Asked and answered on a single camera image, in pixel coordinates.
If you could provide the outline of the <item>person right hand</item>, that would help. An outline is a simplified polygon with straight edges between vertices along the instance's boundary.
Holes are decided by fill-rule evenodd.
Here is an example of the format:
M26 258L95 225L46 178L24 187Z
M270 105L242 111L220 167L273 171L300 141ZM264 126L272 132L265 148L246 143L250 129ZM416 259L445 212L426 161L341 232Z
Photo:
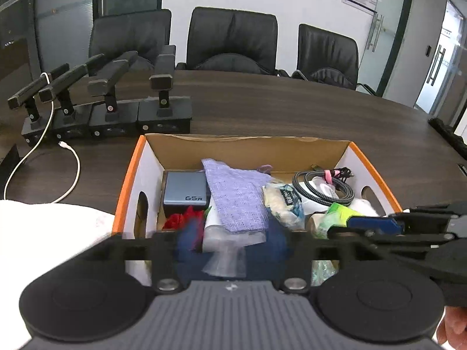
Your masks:
M448 343L453 349L467 348L467 309L465 307L446 307L444 317L436 330L437 342Z

